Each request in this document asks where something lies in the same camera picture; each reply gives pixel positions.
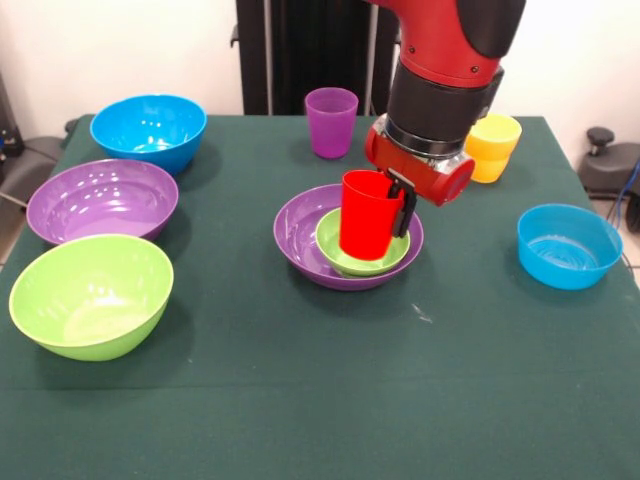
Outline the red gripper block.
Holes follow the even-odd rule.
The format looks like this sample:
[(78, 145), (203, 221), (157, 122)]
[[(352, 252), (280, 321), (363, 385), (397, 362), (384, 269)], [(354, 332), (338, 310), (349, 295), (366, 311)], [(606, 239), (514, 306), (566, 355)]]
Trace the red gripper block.
[(365, 154), (391, 181), (387, 196), (402, 200), (395, 215), (392, 235), (404, 238), (417, 196), (437, 206), (453, 201), (471, 181), (475, 161), (464, 152), (444, 159), (414, 155), (391, 141), (384, 130), (386, 120), (387, 114), (380, 115), (369, 129)]

